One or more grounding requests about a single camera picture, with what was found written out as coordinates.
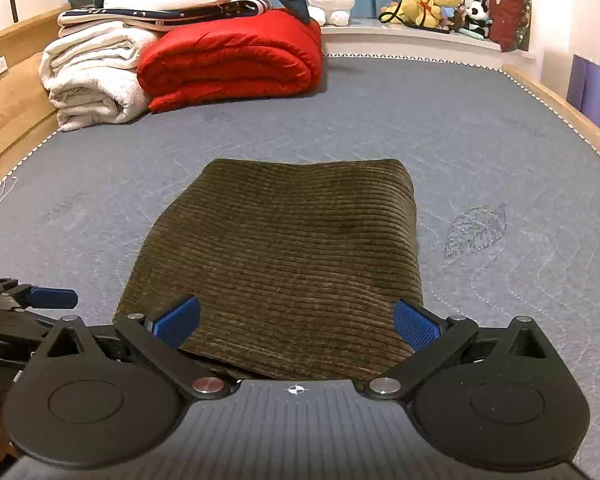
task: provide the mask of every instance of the folded white blanket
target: folded white blanket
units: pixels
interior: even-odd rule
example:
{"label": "folded white blanket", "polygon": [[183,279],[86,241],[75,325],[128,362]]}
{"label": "folded white blanket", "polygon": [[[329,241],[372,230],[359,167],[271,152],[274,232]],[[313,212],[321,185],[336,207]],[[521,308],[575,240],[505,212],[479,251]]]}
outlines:
{"label": "folded white blanket", "polygon": [[129,27],[123,22],[94,25],[59,38],[42,53],[40,80],[47,90],[56,79],[70,78],[72,73],[97,67],[135,68],[142,51],[161,34]]}
{"label": "folded white blanket", "polygon": [[108,66],[78,70],[55,78],[49,101],[58,110],[63,132],[97,123],[126,123],[148,109],[150,97],[133,70]]}

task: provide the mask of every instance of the brown corduroy cloth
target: brown corduroy cloth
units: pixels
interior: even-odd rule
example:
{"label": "brown corduroy cloth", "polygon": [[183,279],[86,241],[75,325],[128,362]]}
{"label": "brown corduroy cloth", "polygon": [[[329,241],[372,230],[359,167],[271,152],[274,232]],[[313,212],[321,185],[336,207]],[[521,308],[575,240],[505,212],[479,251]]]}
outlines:
{"label": "brown corduroy cloth", "polygon": [[218,159],[152,227],[116,316],[195,294],[185,350],[229,371],[364,380],[412,353],[393,311],[422,305],[415,234],[397,160]]}

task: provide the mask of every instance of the red blanket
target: red blanket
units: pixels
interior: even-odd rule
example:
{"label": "red blanket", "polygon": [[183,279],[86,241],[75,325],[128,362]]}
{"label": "red blanket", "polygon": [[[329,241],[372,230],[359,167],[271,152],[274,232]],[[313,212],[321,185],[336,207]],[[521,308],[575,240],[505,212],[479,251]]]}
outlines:
{"label": "red blanket", "polygon": [[320,27],[286,10],[185,25],[152,44],[138,81],[164,112],[189,104],[286,96],[315,88],[322,75]]}

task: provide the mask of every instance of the blue gripper pad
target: blue gripper pad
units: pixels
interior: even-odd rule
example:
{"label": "blue gripper pad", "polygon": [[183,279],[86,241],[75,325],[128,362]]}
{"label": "blue gripper pad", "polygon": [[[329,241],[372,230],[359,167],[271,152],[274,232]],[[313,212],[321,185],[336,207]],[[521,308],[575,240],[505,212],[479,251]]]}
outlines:
{"label": "blue gripper pad", "polygon": [[394,328],[416,352],[440,337],[440,327],[436,323],[402,300],[395,305]]}
{"label": "blue gripper pad", "polygon": [[78,295],[70,288],[46,288],[34,286],[27,294],[33,308],[75,308]]}
{"label": "blue gripper pad", "polygon": [[171,348],[179,348],[200,324],[200,302],[195,296],[154,321],[152,334]]}

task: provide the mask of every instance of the gray mattress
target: gray mattress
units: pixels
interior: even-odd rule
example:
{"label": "gray mattress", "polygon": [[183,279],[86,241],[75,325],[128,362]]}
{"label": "gray mattress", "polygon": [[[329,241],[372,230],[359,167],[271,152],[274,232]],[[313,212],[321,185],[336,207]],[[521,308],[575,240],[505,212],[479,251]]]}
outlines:
{"label": "gray mattress", "polygon": [[216,157],[400,159],[426,307],[536,318],[589,399],[578,460],[600,480],[600,156],[544,104],[492,70],[337,58],[310,96],[57,134],[7,180],[0,276],[74,288],[109,322],[152,222]]}

